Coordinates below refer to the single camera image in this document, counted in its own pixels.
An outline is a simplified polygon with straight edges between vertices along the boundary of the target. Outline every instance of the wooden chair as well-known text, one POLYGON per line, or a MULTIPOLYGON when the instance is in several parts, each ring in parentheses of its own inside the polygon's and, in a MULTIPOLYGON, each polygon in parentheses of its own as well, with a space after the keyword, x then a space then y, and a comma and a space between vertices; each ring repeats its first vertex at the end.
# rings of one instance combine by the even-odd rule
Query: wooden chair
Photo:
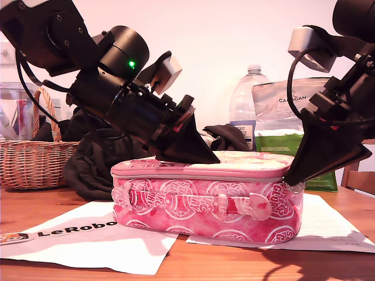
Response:
MULTIPOLYGON (((375 145, 375 139, 365 140, 363 144, 375 145)), ((358 168, 359 162, 344 168, 341 186, 375 194, 375 172, 358 172, 358 168)))

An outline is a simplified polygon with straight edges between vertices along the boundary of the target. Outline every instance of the zipper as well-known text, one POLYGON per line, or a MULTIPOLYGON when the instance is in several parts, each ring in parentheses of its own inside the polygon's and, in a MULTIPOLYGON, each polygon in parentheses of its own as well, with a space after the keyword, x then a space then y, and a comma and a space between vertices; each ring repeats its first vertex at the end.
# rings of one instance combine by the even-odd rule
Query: zipper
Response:
POLYGON ((281 181, 282 177, 273 178, 248 178, 248 177, 213 177, 213 176, 191 176, 181 174, 142 174, 134 176, 117 176, 113 175, 116 179, 184 179, 184 180, 217 180, 217 181, 242 181, 242 182, 276 182, 281 181))

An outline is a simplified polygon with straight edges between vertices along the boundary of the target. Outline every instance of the wicker basket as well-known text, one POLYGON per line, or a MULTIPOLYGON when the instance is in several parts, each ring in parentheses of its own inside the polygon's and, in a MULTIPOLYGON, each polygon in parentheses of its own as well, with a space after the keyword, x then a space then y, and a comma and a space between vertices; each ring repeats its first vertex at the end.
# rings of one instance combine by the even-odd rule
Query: wicker basket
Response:
MULTIPOLYGON (((43 95, 48 112, 56 118, 49 94, 38 88, 34 94, 39 102, 43 95)), ((39 129, 39 109, 34 105, 33 136, 39 129)), ((63 142, 59 126, 52 122, 54 142, 31 140, 0 141, 0 185, 6 189, 45 189, 65 185, 63 166, 76 151, 79 142, 63 142)))

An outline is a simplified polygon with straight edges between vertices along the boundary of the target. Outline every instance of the bottle label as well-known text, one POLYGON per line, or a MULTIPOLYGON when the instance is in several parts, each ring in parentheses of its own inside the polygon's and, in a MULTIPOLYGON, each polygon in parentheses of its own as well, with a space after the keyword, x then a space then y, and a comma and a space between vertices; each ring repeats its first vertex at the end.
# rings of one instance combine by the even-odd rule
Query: bottle label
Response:
POLYGON ((248 148, 252 151, 257 150, 257 143, 255 141, 255 120, 246 121, 231 121, 230 124, 235 126, 244 135, 248 148))

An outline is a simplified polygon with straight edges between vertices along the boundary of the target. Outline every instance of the robotic arm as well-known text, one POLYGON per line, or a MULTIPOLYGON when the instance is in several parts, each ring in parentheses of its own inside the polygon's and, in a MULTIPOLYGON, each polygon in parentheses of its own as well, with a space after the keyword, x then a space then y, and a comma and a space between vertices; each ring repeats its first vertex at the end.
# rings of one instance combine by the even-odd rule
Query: robotic arm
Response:
POLYGON ((149 50, 133 29, 115 26, 91 37, 71 0, 49 0, 33 8, 17 0, 0 10, 0 30, 16 48, 21 81, 20 65, 35 84, 67 92, 69 105, 136 137, 159 160, 219 162, 196 130, 193 98, 186 95, 176 105, 166 94, 153 94, 162 94, 181 71, 171 52, 142 70, 149 50), (40 82, 28 62, 51 76, 80 72, 67 89, 40 82))
MULTIPOLYGON (((331 36, 317 26, 304 26, 293 32, 289 52, 296 60, 288 79, 290 97, 298 60, 323 72, 329 72, 340 56, 356 64, 342 80, 332 77, 326 90, 316 93, 301 112, 289 98, 305 131, 285 176, 290 186, 371 155, 361 142, 375 138, 374 3, 375 0, 338 0, 333 23, 337 32, 346 37, 331 36)), ((162 94, 180 68, 166 52, 142 70, 149 50, 136 31, 116 26, 91 37, 71 0, 49 0, 33 8, 21 0, 11 1, 0 10, 0 30, 16 48, 18 67, 22 65, 35 84, 67 92, 68 104, 76 104, 119 132, 138 138, 157 159, 219 162, 196 130, 193 98, 186 95, 176 105, 165 94, 161 98, 153 95, 154 91, 162 94), (80 72, 66 89, 37 80, 28 62, 45 68, 51 76, 80 72)))
POLYGON ((374 4, 337 1, 333 25, 347 37, 331 36, 317 26, 297 28, 292 34, 289 52, 311 69, 329 72, 340 56, 356 63, 342 80, 332 77, 323 92, 296 112, 305 134, 285 176, 290 186, 371 156, 361 143, 375 138, 374 4))

